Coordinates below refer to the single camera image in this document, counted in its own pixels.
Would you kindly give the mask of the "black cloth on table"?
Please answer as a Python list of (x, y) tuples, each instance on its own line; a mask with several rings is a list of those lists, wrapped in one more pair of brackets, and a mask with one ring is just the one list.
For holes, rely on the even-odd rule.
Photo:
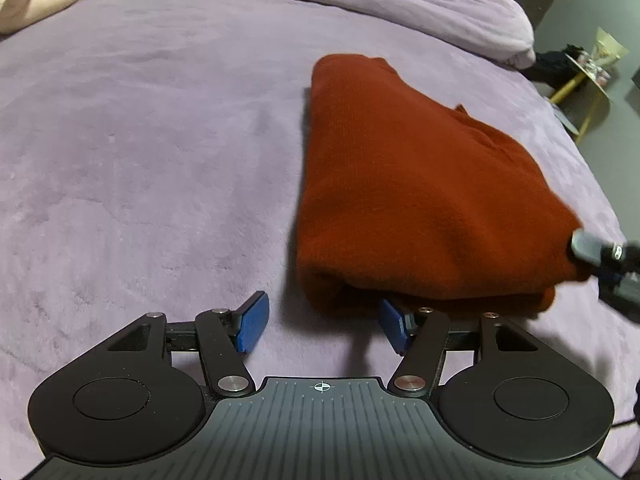
[(576, 70), (572, 61), (585, 53), (583, 47), (568, 44), (561, 51), (548, 51), (536, 54), (537, 80), (548, 84), (550, 87), (559, 87), (570, 80)]

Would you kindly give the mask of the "dark red knit sweater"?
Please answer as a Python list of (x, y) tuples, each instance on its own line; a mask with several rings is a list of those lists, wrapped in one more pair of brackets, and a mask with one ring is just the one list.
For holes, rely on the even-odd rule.
[(580, 228), (529, 152), (403, 81), (382, 58), (314, 66), (296, 272), (311, 307), (405, 297), (453, 314), (530, 315), (583, 282)]

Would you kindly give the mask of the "yellow side table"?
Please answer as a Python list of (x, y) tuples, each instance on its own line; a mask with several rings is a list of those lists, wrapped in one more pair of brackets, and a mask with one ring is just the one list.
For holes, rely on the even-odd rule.
[[(593, 119), (596, 118), (601, 104), (610, 99), (608, 92), (605, 90), (605, 86), (608, 83), (608, 74), (589, 55), (581, 54), (578, 58), (572, 58), (566, 54), (564, 58), (574, 70), (575, 75), (566, 84), (563, 84), (558, 91), (555, 91), (548, 99), (548, 102), (553, 108), (554, 116), (559, 119), (574, 143), (579, 144), (592, 126)], [(582, 122), (576, 126), (565, 114), (562, 104), (578, 90), (585, 90), (590, 101)]]

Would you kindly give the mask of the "cream paper bag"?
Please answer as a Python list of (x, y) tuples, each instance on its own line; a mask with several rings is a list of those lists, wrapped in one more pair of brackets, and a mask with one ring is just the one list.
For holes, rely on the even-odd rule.
[(599, 27), (596, 33), (596, 40), (591, 51), (591, 59), (599, 67), (607, 68), (613, 66), (624, 58), (629, 50), (620, 44), (611, 34)]

